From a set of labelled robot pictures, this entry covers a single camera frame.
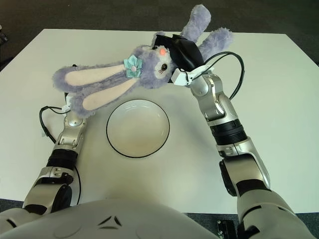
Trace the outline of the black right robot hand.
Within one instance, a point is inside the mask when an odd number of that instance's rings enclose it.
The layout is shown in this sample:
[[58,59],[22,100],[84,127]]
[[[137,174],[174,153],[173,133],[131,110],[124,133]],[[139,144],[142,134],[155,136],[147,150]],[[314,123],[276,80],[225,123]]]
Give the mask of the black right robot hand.
[[170,57],[178,68],[191,72],[204,64],[197,45],[180,35],[172,37],[156,35],[154,46],[164,46],[169,50]]

